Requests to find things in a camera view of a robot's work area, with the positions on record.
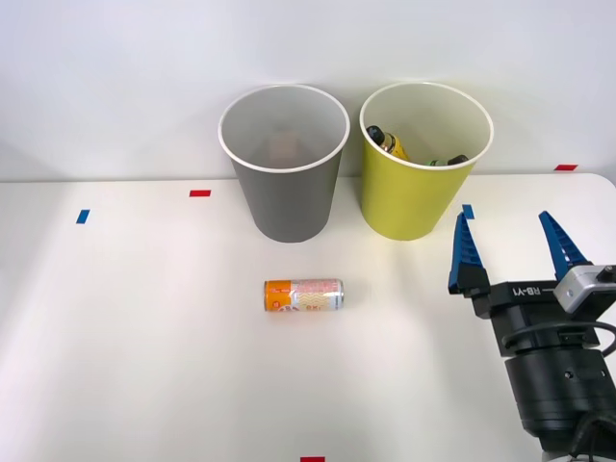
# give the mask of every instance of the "white table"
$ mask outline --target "white table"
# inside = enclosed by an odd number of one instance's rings
[[[616,263],[616,189],[474,176],[399,243],[358,187],[340,179],[325,229],[279,244],[236,181],[0,185],[0,460],[539,461],[490,322],[448,295],[454,219],[473,205],[493,283],[553,278],[537,215]],[[346,307],[263,311],[264,280],[311,277],[343,279]]]

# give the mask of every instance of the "black cable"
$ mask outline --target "black cable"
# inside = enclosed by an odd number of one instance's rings
[[[590,437],[590,449],[588,450],[588,462],[595,462],[595,444],[597,443],[597,437],[599,436],[600,431],[601,431],[601,427],[596,426],[595,431],[593,431],[593,436]]]
[[[616,437],[616,415],[597,411],[590,411],[584,414],[577,423],[569,454],[573,457],[578,457],[588,438],[596,438],[599,429],[608,431]],[[591,441],[589,455],[592,454],[594,456],[594,446],[595,442]]]
[[[559,330],[559,329],[587,329],[587,328],[596,328],[608,330],[612,334],[614,334],[614,340],[611,345],[603,350],[603,357],[607,357],[616,351],[616,326],[608,324],[606,322],[582,322],[582,321],[564,321],[564,322],[545,322],[542,324],[532,325],[530,327],[525,327],[520,330],[516,330],[512,334],[505,335],[500,339],[505,348],[511,347],[511,344],[518,338],[523,337],[529,334],[534,334],[536,332],[544,332],[546,330]]]

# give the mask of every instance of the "orange can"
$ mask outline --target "orange can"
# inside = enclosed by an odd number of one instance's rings
[[[345,289],[340,279],[266,281],[266,311],[336,311],[343,307]]]

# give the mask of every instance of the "blue tape marker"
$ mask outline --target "blue tape marker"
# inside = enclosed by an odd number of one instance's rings
[[[84,209],[79,213],[79,217],[77,217],[76,224],[85,224],[88,219],[88,215],[90,214],[90,209]]]
[[[463,204],[462,212],[464,212],[464,217],[466,219],[475,219],[475,214],[473,213],[473,207],[471,204]]]

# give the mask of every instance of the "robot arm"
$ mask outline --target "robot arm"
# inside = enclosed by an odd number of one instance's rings
[[[524,429],[544,451],[616,459],[616,388],[595,328],[616,301],[616,266],[586,260],[548,212],[543,225],[555,280],[491,285],[469,224],[455,226],[449,293],[470,298],[490,320],[505,361]]]

